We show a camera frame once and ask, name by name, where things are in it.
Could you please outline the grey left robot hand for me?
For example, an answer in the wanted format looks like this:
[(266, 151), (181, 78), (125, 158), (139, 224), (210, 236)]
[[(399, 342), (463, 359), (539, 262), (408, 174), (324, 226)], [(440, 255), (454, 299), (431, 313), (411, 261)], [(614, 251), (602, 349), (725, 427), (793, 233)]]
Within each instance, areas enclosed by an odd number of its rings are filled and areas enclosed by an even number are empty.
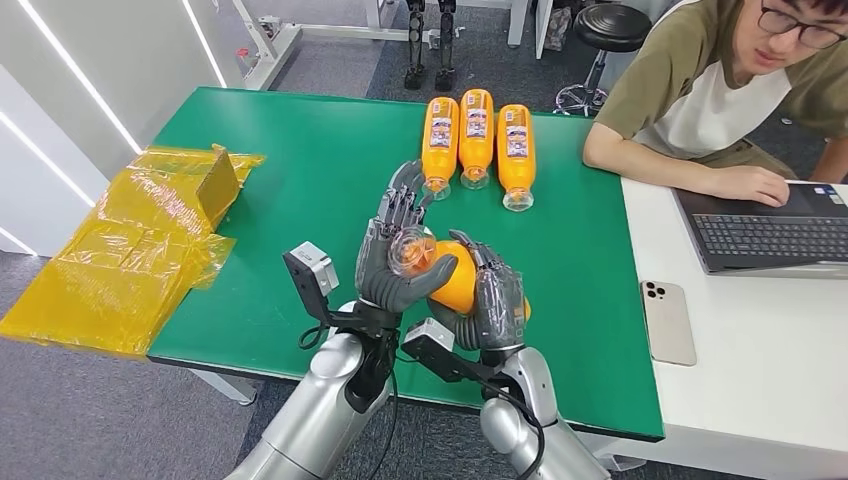
[(398, 167), (380, 199), (376, 215), (368, 222), (357, 257), (355, 287), (360, 298), (391, 313), (402, 313), (443, 287), (458, 265), (457, 257), (448, 254), (425, 273), (404, 277), (394, 273), (388, 264), (389, 247), (395, 235), (406, 227), (423, 223), (431, 198), (417, 199), (422, 186), (419, 160)]

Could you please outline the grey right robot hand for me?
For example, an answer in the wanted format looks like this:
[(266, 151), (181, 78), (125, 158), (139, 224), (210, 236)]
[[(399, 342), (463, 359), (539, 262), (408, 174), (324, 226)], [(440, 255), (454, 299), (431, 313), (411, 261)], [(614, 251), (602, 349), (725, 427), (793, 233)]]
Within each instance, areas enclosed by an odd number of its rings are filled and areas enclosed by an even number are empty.
[(437, 251), (440, 258), (456, 256), (458, 265), (448, 283), (427, 299), (434, 318), (467, 351), (523, 346), (531, 309), (522, 274), (466, 232), (451, 229), (449, 235), (448, 241), (437, 243)]

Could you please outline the person's right hand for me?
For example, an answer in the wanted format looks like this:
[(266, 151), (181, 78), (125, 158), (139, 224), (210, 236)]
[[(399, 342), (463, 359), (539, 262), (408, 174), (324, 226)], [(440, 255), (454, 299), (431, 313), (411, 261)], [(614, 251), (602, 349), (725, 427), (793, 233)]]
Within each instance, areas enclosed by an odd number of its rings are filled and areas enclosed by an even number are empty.
[(790, 197), (784, 177), (758, 166), (719, 169), (715, 196), (758, 202), (770, 207), (784, 206)]

